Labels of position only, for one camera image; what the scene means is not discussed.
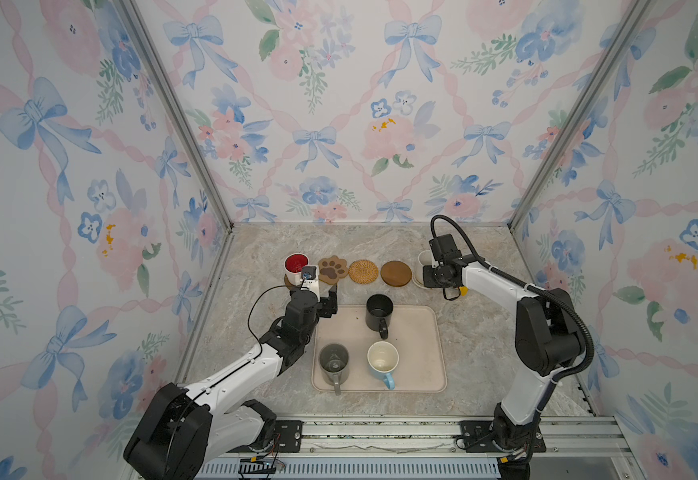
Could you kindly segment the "woven rattan round coaster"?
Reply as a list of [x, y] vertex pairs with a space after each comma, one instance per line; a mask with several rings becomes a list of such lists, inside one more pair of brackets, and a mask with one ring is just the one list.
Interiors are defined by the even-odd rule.
[[354, 261], [349, 266], [349, 278], [356, 284], [369, 285], [379, 276], [377, 265], [367, 259]]

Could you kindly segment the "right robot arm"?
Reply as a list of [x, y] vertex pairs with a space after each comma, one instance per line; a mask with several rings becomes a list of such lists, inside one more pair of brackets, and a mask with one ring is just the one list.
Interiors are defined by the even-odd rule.
[[541, 414], [559, 382], [589, 367], [593, 339], [562, 289], [546, 290], [485, 263], [463, 259], [423, 268], [427, 288], [466, 288], [515, 315], [515, 352], [521, 362], [494, 410], [487, 439], [502, 451], [529, 452]]

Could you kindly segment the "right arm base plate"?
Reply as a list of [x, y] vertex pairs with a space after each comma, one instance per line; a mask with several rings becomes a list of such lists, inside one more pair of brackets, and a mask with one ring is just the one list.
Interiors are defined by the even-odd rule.
[[498, 420], [464, 420], [459, 423], [456, 444], [468, 453], [523, 453], [531, 447], [534, 453], [547, 451], [537, 423], [514, 425]]

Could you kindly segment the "black mug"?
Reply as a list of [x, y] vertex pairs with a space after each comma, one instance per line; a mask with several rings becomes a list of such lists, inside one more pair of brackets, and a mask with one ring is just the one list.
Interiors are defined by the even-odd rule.
[[365, 324], [379, 334], [382, 340], [389, 338], [389, 326], [394, 311], [393, 301], [386, 295], [374, 294], [366, 302]]

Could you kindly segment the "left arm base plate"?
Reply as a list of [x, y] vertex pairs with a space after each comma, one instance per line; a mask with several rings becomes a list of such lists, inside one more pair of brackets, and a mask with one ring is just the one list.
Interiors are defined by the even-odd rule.
[[274, 420], [264, 423], [261, 432], [250, 445], [234, 449], [235, 453], [264, 454], [298, 453], [302, 443], [303, 422], [299, 420]]

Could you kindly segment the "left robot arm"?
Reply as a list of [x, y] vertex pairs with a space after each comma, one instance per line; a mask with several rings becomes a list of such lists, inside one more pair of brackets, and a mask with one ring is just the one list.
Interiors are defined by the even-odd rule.
[[193, 479], [232, 450], [271, 448], [277, 416], [249, 395], [303, 356], [320, 319], [337, 313], [337, 292], [292, 291], [284, 315], [238, 360], [195, 383], [161, 387], [124, 448], [125, 462], [144, 479]]

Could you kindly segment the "cream white mug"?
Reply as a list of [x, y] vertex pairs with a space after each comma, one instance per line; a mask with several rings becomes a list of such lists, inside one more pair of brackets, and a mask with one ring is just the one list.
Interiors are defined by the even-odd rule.
[[435, 264], [433, 254], [430, 250], [420, 252], [417, 261], [421, 267], [433, 266]]

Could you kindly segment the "plain round wooden coaster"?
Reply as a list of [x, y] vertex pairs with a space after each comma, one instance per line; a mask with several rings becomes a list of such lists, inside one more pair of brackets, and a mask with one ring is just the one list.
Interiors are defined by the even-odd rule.
[[381, 267], [380, 276], [387, 285], [395, 288], [404, 287], [413, 279], [411, 268], [399, 260], [386, 262]]

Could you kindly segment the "cork paw print coaster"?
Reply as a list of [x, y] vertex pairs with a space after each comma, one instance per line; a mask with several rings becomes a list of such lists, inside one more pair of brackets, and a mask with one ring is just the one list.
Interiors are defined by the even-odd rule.
[[349, 274], [347, 261], [336, 255], [320, 259], [317, 266], [319, 270], [318, 279], [328, 285], [336, 285]]

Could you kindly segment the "white mug red inside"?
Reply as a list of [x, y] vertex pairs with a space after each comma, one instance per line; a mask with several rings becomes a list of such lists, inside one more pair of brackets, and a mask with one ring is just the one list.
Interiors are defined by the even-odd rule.
[[291, 285], [300, 285], [302, 281], [302, 271], [308, 264], [309, 258], [303, 253], [288, 255], [284, 261], [286, 280]]

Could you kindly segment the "dark glossy wooden round coaster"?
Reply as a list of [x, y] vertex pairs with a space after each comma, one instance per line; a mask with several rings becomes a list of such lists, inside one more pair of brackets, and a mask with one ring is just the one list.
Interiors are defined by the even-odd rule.
[[286, 272], [284, 275], [284, 283], [290, 291], [297, 291], [304, 287], [301, 273]]

